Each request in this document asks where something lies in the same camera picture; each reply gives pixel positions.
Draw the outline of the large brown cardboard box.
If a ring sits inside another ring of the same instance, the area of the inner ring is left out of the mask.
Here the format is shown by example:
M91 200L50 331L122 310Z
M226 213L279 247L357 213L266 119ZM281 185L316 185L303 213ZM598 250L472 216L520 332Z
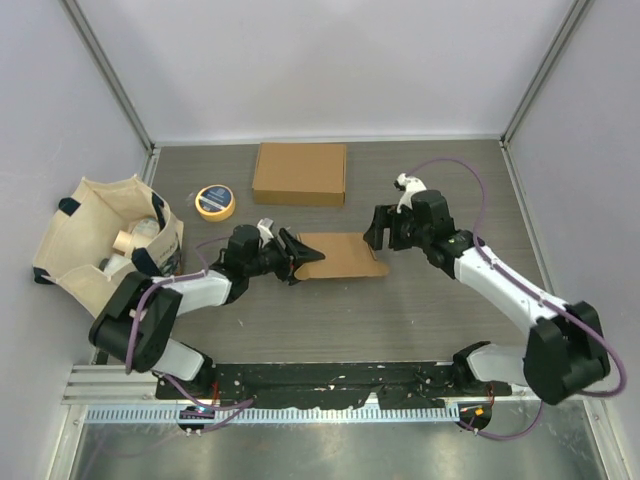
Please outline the large brown cardboard box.
M263 143L252 183L263 205L341 207L346 197L347 147L332 143Z

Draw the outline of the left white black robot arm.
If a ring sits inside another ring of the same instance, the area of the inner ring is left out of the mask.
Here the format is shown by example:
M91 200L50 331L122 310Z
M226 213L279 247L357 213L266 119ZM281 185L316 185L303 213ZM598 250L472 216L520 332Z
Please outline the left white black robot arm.
M128 372L152 372L176 381L190 398L205 397L214 383L213 360L172 338L176 319L233 303L253 277L273 274L294 285L302 266L325 258L284 228L273 234L271 225L263 219L256 226L235 227L217 260L196 273L126 275L91 326L90 343L122 361Z

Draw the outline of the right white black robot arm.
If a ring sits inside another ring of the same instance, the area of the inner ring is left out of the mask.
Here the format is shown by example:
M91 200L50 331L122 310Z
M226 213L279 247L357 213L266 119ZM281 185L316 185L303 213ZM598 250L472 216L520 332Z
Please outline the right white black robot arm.
M524 334L524 347L482 341L458 352L451 380L460 393L472 395L497 381L528 387L556 405L610 374L595 308L554 297L505 265L471 231L456 228L439 191L405 193L397 204L376 206L363 239L374 250L420 249L432 266L475 290Z

